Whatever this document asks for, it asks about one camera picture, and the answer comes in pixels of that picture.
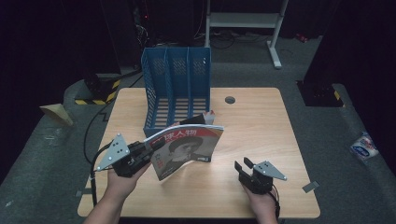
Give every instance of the wire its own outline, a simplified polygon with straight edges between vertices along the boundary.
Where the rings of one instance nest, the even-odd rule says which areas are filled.
[[[195,36],[194,40],[201,39],[201,38],[204,37],[204,36],[205,36],[205,34],[200,34],[200,35],[198,35],[198,36]]]
[[[91,163],[90,179],[91,179],[91,193],[92,193],[93,206],[96,206],[98,204],[98,200],[97,200],[97,197],[96,197],[96,180],[95,180],[95,168],[94,168],[95,162],[98,159],[99,155],[103,151],[108,149],[110,144],[111,144],[111,142],[108,143],[107,145],[105,145],[104,147],[102,147],[101,149],[99,149],[99,151],[97,151],[95,156],[93,157],[93,160],[92,160],[92,163]]]
[[[279,204],[279,193],[277,191],[277,188],[275,187],[275,185],[273,185],[274,190],[276,192],[276,197],[270,192],[268,192],[268,194],[274,199],[275,201],[275,205],[276,205],[276,219],[279,218],[279,213],[280,213],[280,204]]]
[[[268,35],[268,36],[266,36],[264,39],[260,39],[262,36],[264,36],[264,35],[257,35],[256,37],[254,37],[254,38],[251,39],[251,40],[238,39],[238,37],[237,37],[236,40],[235,40],[235,42],[237,42],[237,43],[245,43],[245,44],[249,44],[249,43],[259,43],[259,42],[262,42],[262,41],[267,40],[267,39],[270,37],[270,36]]]
[[[289,50],[289,49],[281,49],[280,52],[287,52],[289,55],[293,55],[293,51]]]
[[[233,37],[233,35],[231,34],[221,34],[221,35],[214,35],[214,37],[218,40],[218,41],[231,41],[231,44],[229,44],[226,47],[219,47],[216,46],[216,44],[213,44],[214,41],[210,41],[210,46],[215,48],[215,49],[227,49],[230,48],[233,43],[235,42],[235,38]]]
[[[140,49],[143,50],[148,42],[149,33],[145,27],[138,24],[136,24],[135,26],[137,30],[137,40],[139,41]]]
[[[114,99],[113,99],[110,103],[108,103],[107,105],[105,105],[102,109],[100,109],[99,112],[97,112],[97,113],[95,114],[95,116],[93,116],[93,118],[91,119],[90,123],[88,124],[87,129],[85,130],[85,134],[84,134],[84,144],[83,144],[83,152],[84,152],[85,160],[86,160],[89,164],[91,164],[91,165],[93,165],[94,162],[90,161],[90,159],[89,159],[88,156],[87,156],[87,138],[88,138],[88,131],[90,130],[91,125],[92,125],[93,121],[96,119],[96,117],[98,117],[99,115],[103,114],[102,111],[104,111],[104,110],[105,110],[109,105],[111,105],[113,102],[114,102]]]
[[[134,86],[134,84],[136,84],[137,81],[139,81],[142,78],[143,75],[141,75],[134,83],[131,84],[131,86],[129,86],[129,88],[132,88]],[[85,130],[85,134],[84,134],[84,143],[83,143],[83,153],[84,153],[84,157],[85,160],[92,165],[92,161],[88,158],[87,155],[87,138],[88,138],[88,131],[90,130],[93,121],[96,119],[96,117],[98,117],[99,115],[104,115],[103,121],[108,121],[108,119],[106,119],[106,115],[107,113],[103,113],[103,111],[109,106],[111,105],[115,100],[113,99],[110,103],[108,103],[107,105],[105,105],[102,109],[99,110],[99,112],[97,112],[95,114],[95,116],[93,116],[93,118],[91,119],[90,123],[88,124],[87,129]]]

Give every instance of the blue file organizer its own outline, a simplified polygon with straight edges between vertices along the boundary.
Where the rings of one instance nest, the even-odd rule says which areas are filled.
[[[210,48],[145,48],[146,137],[210,108]]]

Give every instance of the magazine cover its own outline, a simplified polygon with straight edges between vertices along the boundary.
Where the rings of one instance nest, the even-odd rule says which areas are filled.
[[[205,124],[169,127],[145,140],[152,146],[164,138],[165,145],[156,150],[151,162],[159,180],[163,180],[188,161],[210,162],[224,128]]]

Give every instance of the wooden table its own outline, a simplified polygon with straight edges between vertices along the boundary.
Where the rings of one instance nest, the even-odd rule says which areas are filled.
[[[235,98],[227,104],[225,98]],[[212,162],[194,161],[159,181],[152,166],[139,179],[126,200],[123,217],[254,217],[248,197],[238,181],[234,161],[244,157],[254,163],[271,162],[287,178],[275,179],[280,194],[280,217],[315,218],[320,214],[315,193],[302,189],[311,181],[298,148],[288,113],[275,88],[212,88],[211,108],[216,112],[214,124],[224,126],[224,134],[213,154]],[[120,90],[101,147],[117,133],[126,142],[143,141],[147,113],[145,89]],[[106,172],[96,175],[100,200],[106,188]],[[85,217],[92,210],[91,194],[83,195],[78,213]]]

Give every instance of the white shelf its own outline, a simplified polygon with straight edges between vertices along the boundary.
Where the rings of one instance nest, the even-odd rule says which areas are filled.
[[[248,27],[248,28],[272,28],[273,37],[267,41],[267,46],[273,59],[274,67],[281,69],[279,57],[277,56],[275,44],[279,35],[280,26],[285,17],[286,7],[289,0],[281,0],[282,6],[279,13],[238,13],[238,12],[211,12],[210,0],[207,0],[205,47],[210,48],[211,27]]]
[[[216,13],[210,14],[210,27],[276,28],[278,13]]]

